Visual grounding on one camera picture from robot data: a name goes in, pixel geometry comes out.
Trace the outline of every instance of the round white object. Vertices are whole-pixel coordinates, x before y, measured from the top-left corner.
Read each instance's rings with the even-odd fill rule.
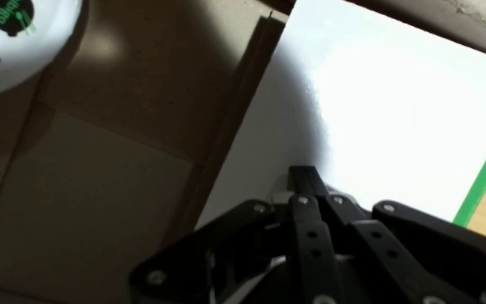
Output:
[[[0,0],[0,91],[50,63],[75,32],[83,0]]]

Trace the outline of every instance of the white surface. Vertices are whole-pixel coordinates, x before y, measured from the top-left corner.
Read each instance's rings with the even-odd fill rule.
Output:
[[[313,164],[365,208],[453,220],[486,160],[486,56],[347,2],[298,2],[200,225]]]
[[[24,83],[46,68],[75,30],[82,0],[33,0],[36,32],[9,37],[0,30],[0,91]]]

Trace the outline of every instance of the bolt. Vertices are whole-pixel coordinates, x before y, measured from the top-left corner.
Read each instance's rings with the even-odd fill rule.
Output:
[[[266,213],[266,206],[264,204],[256,204],[254,208],[257,213]]]
[[[443,301],[441,297],[436,297],[436,296],[428,296],[428,297],[424,297],[424,304],[446,304],[446,301]]]
[[[384,204],[386,211],[396,213],[396,206],[394,204]]]
[[[338,304],[338,302],[333,297],[321,294],[315,297],[313,304]]]
[[[305,196],[299,196],[299,198],[298,198],[298,203],[301,203],[301,204],[310,204],[310,199],[305,198]]]
[[[163,285],[166,282],[166,274],[163,270],[154,270],[148,275],[151,285]]]

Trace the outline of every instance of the black mechanical arm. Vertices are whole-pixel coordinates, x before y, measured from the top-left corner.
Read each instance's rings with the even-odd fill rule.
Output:
[[[372,213],[291,167],[288,204],[247,201],[139,265],[136,304],[486,304],[486,236],[394,201]]]

